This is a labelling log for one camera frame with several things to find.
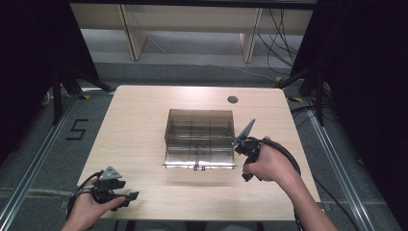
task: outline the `aluminum rail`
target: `aluminum rail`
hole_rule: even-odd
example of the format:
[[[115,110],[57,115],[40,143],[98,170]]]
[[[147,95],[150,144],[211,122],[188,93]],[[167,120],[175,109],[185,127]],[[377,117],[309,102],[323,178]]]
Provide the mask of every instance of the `aluminum rail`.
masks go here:
[[[58,134],[63,128],[66,116],[69,110],[74,105],[77,97],[78,97],[77,95],[71,95],[68,97],[64,105],[63,116],[59,119],[59,121],[55,125],[51,126],[35,158],[31,162],[20,183],[13,191],[13,194],[10,197],[9,201],[7,202],[6,206],[1,211],[0,230],[6,231],[12,224],[13,219],[17,214],[19,208],[21,207],[21,204],[23,203],[28,190],[33,185],[34,180],[37,178],[38,173],[41,170],[41,167],[48,156],[48,153],[50,152],[55,140],[57,139]]]
[[[312,106],[312,102],[309,98],[305,98],[305,103],[307,106]],[[367,212],[366,206],[363,204],[360,195],[357,193],[354,188],[350,178],[348,177],[347,172],[342,164],[342,161],[339,158],[339,155],[336,152],[329,136],[326,133],[326,130],[323,126],[319,125],[318,120],[311,111],[308,111],[309,116],[311,117],[312,124],[315,128],[316,133],[320,139],[321,144],[323,145],[324,151],[329,159],[329,162],[334,170],[334,173],[339,180],[340,186],[342,187],[345,198],[350,205],[351,211],[353,212],[360,230],[375,230],[372,221],[370,219],[369,213]]]

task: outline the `floor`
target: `floor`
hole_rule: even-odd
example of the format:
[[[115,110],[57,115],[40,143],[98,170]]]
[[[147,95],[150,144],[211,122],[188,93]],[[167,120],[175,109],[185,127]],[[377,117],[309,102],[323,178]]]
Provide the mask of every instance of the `floor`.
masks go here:
[[[287,78],[285,73],[291,70],[276,56],[268,57],[268,50],[259,38],[251,63],[245,64],[239,36],[234,34],[155,32],[148,37],[140,59],[136,62],[130,60],[123,32],[83,30],[83,35],[101,79],[114,86],[124,83],[157,85],[162,83],[158,82],[159,78],[155,78],[159,75],[168,78],[163,84],[183,84],[185,82],[180,83],[180,80],[171,82],[171,76],[182,70],[187,75],[192,73],[189,84],[270,88],[277,81],[276,77]],[[262,38],[270,44],[269,35],[262,35]],[[287,36],[287,44],[294,49],[298,49],[301,40],[302,37]],[[277,52],[287,62],[291,62],[287,51],[277,49]],[[147,66],[154,66],[154,71],[145,70]],[[134,74],[130,74],[134,73],[135,68],[139,73],[148,75],[153,72],[157,76],[139,76],[135,82],[132,79]],[[222,79],[221,75],[225,71],[229,77]],[[215,73],[223,82],[215,83],[216,78],[210,77],[207,82],[199,82],[203,72],[207,75]],[[81,85],[84,88],[92,87],[88,83]],[[291,109],[313,104],[313,97],[298,99],[300,85],[301,81],[297,81],[285,88]],[[69,113],[54,137],[50,137],[50,131],[55,129],[50,124],[52,104],[44,105],[43,110],[33,119],[19,149],[0,167],[0,207],[6,208],[15,199],[13,205],[17,208],[10,215],[10,223],[3,226],[2,230],[56,230],[64,224],[67,197],[77,183],[81,167],[113,97],[99,91],[91,91],[89,95],[91,97],[88,100],[76,97],[64,100]],[[293,121],[313,174],[336,198],[318,186],[326,214],[339,230],[354,229],[347,214],[353,217],[360,230],[400,230],[364,165],[356,162],[358,154],[337,120],[335,110],[324,108],[323,111],[325,126],[322,129],[313,111],[294,113]],[[87,128],[87,135],[81,141],[69,142],[67,137],[78,135],[70,130],[78,118],[89,120],[82,124]],[[50,145],[44,146],[43,141],[50,141]],[[334,169],[339,165],[342,169],[340,173]],[[13,193],[14,189],[23,190],[20,197],[25,199],[16,198],[17,190]],[[336,201],[345,208],[346,213]],[[359,218],[361,214],[356,213],[358,210],[367,214]],[[124,230],[125,225],[125,221],[120,221],[116,227],[115,222],[102,219],[93,229],[115,230],[116,227],[116,230]],[[296,230],[292,222],[265,222],[264,226],[266,230]]]

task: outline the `person's right hand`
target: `person's right hand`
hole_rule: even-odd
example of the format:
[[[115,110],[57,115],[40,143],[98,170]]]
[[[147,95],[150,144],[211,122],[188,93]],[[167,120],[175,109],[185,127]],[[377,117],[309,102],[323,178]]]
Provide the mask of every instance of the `person's right hand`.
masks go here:
[[[246,174],[254,174],[265,181],[275,181],[278,184],[298,174],[286,156],[264,143],[261,144],[258,160],[243,166],[242,171]]]

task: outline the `circular hole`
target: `circular hole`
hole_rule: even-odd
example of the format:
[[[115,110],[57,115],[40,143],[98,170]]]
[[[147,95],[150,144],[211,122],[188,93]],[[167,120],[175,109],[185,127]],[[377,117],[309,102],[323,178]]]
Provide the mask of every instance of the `circular hole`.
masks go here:
[[[229,97],[228,97],[228,102],[230,102],[230,103],[232,103],[232,104],[238,103],[238,98],[237,98],[237,96],[234,96],[234,95],[229,96]]]

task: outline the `handheld controller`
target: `handheld controller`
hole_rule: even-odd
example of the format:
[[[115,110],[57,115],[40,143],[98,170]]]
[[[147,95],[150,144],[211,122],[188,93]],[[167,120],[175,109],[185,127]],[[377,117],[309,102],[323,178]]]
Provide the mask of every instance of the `handheld controller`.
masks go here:
[[[95,176],[97,177],[96,182],[93,185],[87,185],[87,182]],[[95,172],[86,181],[84,181],[84,183],[79,186],[76,192],[69,198],[68,206],[66,209],[66,219],[69,218],[76,199],[82,193],[91,193],[93,199],[99,204],[104,204],[115,198],[124,196],[125,200],[118,207],[113,208],[111,211],[116,211],[121,207],[128,207],[131,201],[136,200],[139,192],[131,192],[129,194],[115,194],[114,190],[123,189],[126,184],[126,181],[118,180],[118,178],[121,177],[122,175],[113,167],[107,167],[106,170]]]

